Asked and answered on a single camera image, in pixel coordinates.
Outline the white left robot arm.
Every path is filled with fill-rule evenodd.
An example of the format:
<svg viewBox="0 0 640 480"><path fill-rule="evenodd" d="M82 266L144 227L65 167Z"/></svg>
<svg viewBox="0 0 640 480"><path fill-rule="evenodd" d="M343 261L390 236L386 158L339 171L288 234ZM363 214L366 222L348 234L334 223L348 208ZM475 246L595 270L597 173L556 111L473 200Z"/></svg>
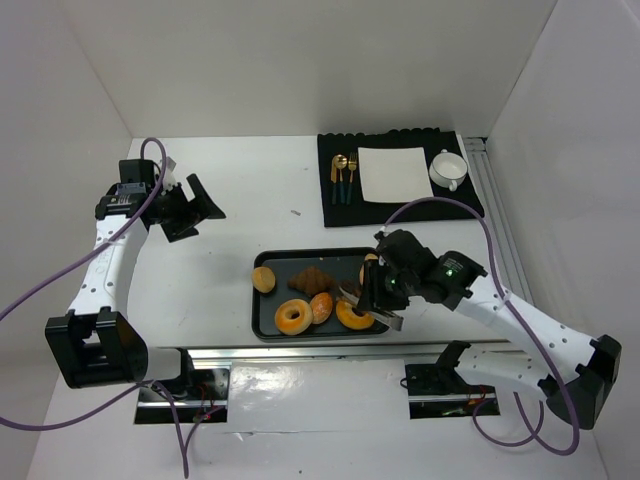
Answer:
<svg viewBox="0 0 640 480"><path fill-rule="evenodd" d="M150 348L127 319L129 289L149 229L159 225L167 240L196 236L206 218L200 202L180 186L154 199L136 218L146 196L107 195L96 207L96 256L66 314L47 321L45 338L71 388L174 380L187 371L180 348Z"/></svg>

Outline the small orange round bun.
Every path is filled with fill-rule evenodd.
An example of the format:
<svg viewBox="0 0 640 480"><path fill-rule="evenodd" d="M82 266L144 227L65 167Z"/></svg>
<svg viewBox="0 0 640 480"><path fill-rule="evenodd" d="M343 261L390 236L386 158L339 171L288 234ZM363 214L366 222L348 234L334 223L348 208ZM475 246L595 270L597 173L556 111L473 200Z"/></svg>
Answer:
<svg viewBox="0 0 640 480"><path fill-rule="evenodd" d="M315 295L310 306L312 309L312 323L315 325L324 323L333 312L333 297L329 292L321 292Z"/></svg>

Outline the metal tongs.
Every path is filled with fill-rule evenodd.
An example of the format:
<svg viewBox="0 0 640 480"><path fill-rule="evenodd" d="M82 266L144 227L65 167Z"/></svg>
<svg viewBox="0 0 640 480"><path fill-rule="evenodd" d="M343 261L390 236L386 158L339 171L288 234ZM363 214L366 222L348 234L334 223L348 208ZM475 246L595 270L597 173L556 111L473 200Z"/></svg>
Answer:
<svg viewBox="0 0 640 480"><path fill-rule="evenodd" d="M360 298L362 291L353 283L344 281L338 285L341 298L360 313L370 314L377 322L397 332L402 330L404 318L392 311L372 306L367 298Z"/></svg>

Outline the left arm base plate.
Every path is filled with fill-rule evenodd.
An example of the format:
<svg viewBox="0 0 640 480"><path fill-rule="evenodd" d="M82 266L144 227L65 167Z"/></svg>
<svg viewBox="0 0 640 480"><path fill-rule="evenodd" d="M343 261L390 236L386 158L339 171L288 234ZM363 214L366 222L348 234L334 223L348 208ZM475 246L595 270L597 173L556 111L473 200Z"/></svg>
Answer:
<svg viewBox="0 0 640 480"><path fill-rule="evenodd" d="M226 423L230 385L229 365L196 368L185 384L178 380L165 382L174 399L181 424ZM136 425L171 424L173 415L167 395L157 386L139 390L134 416Z"/></svg>

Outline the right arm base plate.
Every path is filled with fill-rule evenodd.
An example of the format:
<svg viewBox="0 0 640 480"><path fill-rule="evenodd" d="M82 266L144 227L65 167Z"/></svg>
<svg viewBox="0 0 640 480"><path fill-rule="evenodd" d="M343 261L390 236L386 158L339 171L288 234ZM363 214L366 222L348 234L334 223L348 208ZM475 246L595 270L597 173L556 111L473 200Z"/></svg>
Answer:
<svg viewBox="0 0 640 480"><path fill-rule="evenodd" d="M481 404L480 415L500 414L493 387L468 385L436 364L406 364L399 384L408 394L412 420L470 417Z"/></svg>

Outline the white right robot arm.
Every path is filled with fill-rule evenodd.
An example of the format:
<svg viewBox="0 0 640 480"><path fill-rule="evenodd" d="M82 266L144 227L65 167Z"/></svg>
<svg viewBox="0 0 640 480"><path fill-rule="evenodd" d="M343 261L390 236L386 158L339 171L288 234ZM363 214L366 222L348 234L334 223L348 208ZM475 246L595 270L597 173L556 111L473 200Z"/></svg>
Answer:
<svg viewBox="0 0 640 480"><path fill-rule="evenodd" d="M558 418L591 430L614 386L622 347L608 335L594 338L553 319L500 282L496 267L483 267L458 251L436 256L409 231L385 222L375 235L376 256L364 263L357 309L393 330L412 298L441 305L497 332L528 354L509 361L468 342L453 341L439 357L469 385L527 393Z"/></svg>

